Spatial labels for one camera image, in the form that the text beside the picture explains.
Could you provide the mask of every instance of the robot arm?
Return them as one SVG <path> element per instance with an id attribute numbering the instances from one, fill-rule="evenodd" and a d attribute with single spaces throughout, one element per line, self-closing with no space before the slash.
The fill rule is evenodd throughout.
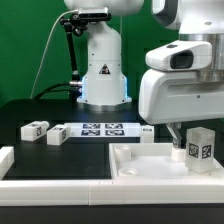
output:
<path id="1" fill-rule="evenodd" d="M 153 0 L 152 14 L 162 26 L 169 29 L 179 29 L 178 0 Z"/>
<path id="2" fill-rule="evenodd" d="M 87 32 L 88 71 L 82 78 L 78 106 L 93 111 L 117 111 L 128 107 L 131 98 L 127 95 L 127 79 L 121 68 L 121 37 L 105 21 L 112 15 L 125 16 L 138 12 L 144 0 L 64 2 L 70 10 L 74 10 L 69 19 L 71 32 L 76 36 Z"/>
<path id="3" fill-rule="evenodd" d="M 147 54 L 140 115 L 150 124 L 224 117 L 224 0 L 154 0 L 152 7 L 163 26 L 179 21 L 180 39 Z"/>
<path id="4" fill-rule="evenodd" d="M 125 16 L 137 13 L 144 0 L 64 0 L 64 2 L 70 10 L 106 7 L 111 15 Z"/>

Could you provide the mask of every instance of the table surface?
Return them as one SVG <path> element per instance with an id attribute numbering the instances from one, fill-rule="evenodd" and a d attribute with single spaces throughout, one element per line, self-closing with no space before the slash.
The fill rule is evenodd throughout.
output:
<path id="1" fill-rule="evenodd" d="M 5 180 L 110 179 L 108 143 L 138 142 L 139 138 L 69 139 L 61 146 L 46 146 L 46 137 L 30 142 L 19 140 L 20 127 L 47 120 L 50 125 L 65 122 L 140 122 L 137 102 L 128 110 L 94 113 L 78 109 L 67 100 L 15 100 L 0 109 L 0 146 L 14 145 L 16 163 Z M 221 120 L 187 122 L 182 133 L 203 126 L 216 130 L 216 145 L 224 148 Z M 156 142 L 171 141 L 165 125 L 155 126 Z M 223 223 L 223 204 L 120 205 L 1 207 L 3 223 Z"/>

